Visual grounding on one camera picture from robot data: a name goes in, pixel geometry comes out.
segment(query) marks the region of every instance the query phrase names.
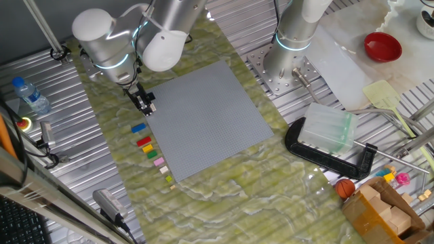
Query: white cup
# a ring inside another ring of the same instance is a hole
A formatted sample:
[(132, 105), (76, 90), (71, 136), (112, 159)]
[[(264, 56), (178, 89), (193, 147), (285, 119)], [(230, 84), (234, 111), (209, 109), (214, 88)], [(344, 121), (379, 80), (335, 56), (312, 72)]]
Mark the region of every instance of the white cup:
[(426, 38), (434, 40), (434, 28), (429, 26), (429, 24), (427, 24), (423, 19), (422, 17), (423, 11), (426, 11), (431, 15), (434, 11), (434, 8), (424, 6), (419, 12), (419, 16), (417, 17), (417, 21), (416, 21), (416, 26), (418, 27), (420, 34), (422, 34)]

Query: water bottle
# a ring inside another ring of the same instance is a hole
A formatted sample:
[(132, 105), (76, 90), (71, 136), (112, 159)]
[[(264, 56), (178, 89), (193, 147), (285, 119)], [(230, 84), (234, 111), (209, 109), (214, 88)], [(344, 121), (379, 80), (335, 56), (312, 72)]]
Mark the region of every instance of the water bottle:
[(15, 93), (23, 99), (32, 110), (38, 115), (44, 115), (51, 109), (50, 102), (41, 92), (30, 82), (25, 82), (21, 77), (15, 77), (12, 80), (15, 87)]

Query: basketball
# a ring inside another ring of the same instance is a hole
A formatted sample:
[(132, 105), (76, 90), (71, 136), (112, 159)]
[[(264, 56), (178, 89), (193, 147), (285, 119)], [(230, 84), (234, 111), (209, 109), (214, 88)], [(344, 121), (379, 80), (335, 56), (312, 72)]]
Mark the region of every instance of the basketball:
[(348, 179), (343, 179), (339, 180), (338, 183), (336, 183), (334, 189), (338, 193), (339, 197), (346, 200), (354, 193), (355, 185), (352, 181)]

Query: orange pole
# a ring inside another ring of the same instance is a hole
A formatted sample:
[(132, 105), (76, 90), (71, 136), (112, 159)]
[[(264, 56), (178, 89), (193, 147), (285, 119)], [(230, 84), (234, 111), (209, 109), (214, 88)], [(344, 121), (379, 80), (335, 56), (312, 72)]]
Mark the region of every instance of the orange pole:
[(12, 146), (11, 138), (9, 137), (9, 133), (6, 129), (5, 121), (3, 120), (3, 117), (0, 115), (0, 140), (4, 147), (4, 149), (14, 158), (18, 159), (16, 156), (14, 147)]

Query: spatula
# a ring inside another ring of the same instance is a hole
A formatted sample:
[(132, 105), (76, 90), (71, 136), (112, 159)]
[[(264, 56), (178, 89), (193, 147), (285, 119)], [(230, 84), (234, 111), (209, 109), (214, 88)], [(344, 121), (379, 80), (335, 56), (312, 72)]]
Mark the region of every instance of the spatula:
[[(401, 121), (408, 134), (411, 137), (415, 137), (413, 131), (408, 127), (407, 123), (396, 110), (396, 106), (399, 104), (401, 98), (387, 81), (377, 81), (371, 85), (365, 86), (363, 92), (376, 108), (392, 110), (399, 121)], [(423, 147), (420, 148), (420, 151), (427, 158), (429, 165), (434, 170), (434, 160), (431, 158), (430, 154)]]

